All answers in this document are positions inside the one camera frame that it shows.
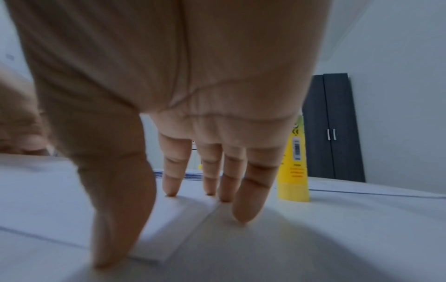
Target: dark cabinet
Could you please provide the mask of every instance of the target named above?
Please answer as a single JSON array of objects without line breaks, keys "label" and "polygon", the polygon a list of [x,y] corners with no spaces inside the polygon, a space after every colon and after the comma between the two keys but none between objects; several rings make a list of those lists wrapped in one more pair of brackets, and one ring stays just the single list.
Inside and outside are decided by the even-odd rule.
[{"label": "dark cabinet", "polygon": [[308,176],[365,182],[348,75],[313,76],[302,111]]}]

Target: white table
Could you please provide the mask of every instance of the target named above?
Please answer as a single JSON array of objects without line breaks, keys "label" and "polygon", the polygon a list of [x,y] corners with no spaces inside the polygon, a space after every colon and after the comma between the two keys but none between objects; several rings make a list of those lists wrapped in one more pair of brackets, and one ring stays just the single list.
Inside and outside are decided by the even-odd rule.
[{"label": "white table", "polygon": [[[369,194],[340,192],[355,187]],[[88,250],[0,228],[0,282],[446,281],[444,196],[317,178],[310,188],[335,192],[293,203],[273,189],[246,226],[222,204],[164,264],[107,273],[91,270]]]}]

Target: yellow tube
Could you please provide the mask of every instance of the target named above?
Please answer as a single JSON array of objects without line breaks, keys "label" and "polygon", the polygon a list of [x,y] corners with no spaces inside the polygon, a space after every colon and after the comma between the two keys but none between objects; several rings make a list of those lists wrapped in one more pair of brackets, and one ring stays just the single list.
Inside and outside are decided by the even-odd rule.
[{"label": "yellow tube", "polygon": [[279,199],[288,201],[310,201],[302,115],[299,116],[288,138],[287,148],[279,167],[277,196]]}]

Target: hand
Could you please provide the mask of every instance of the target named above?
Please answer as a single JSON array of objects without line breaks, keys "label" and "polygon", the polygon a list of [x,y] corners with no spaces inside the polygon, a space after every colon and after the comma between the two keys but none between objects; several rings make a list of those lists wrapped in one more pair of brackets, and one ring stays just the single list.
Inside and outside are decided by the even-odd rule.
[{"label": "hand", "polygon": [[159,130],[168,196],[193,139],[205,192],[217,190],[224,153],[221,200],[234,200],[239,221],[258,214],[305,98],[328,0],[6,2],[39,101],[96,209],[96,266],[128,253],[155,201],[140,113]]},{"label": "hand", "polygon": [[32,82],[0,67],[0,153],[47,155]]}]

